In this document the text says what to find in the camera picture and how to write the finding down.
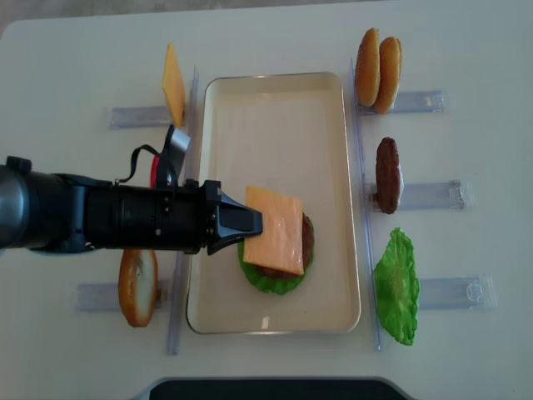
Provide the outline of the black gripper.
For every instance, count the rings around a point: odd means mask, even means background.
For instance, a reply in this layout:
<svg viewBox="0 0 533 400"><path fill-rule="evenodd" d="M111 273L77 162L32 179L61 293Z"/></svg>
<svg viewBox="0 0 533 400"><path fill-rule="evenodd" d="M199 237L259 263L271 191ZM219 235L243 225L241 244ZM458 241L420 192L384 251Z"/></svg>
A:
<svg viewBox="0 0 533 400"><path fill-rule="evenodd" d="M181 188L190 188L194 210L192 228L178 222ZM96 248L178 250L209 256L232 244L262 233L262 213L221 192L218 181L188 180L181 187L149 189L117 186L94 188L85 206L85 237ZM214 213L214 235L210 235Z"/></svg>

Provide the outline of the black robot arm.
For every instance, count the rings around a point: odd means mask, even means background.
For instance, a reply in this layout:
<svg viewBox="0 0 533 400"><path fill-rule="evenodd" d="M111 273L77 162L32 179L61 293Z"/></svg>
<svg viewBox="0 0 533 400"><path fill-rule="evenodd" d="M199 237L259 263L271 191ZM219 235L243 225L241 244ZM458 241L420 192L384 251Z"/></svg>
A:
<svg viewBox="0 0 533 400"><path fill-rule="evenodd" d="M77 254L99 249L213 254L262 233L262 214L229 198L218 181L132 187L40 173L29 160L1 166L1 247Z"/></svg>

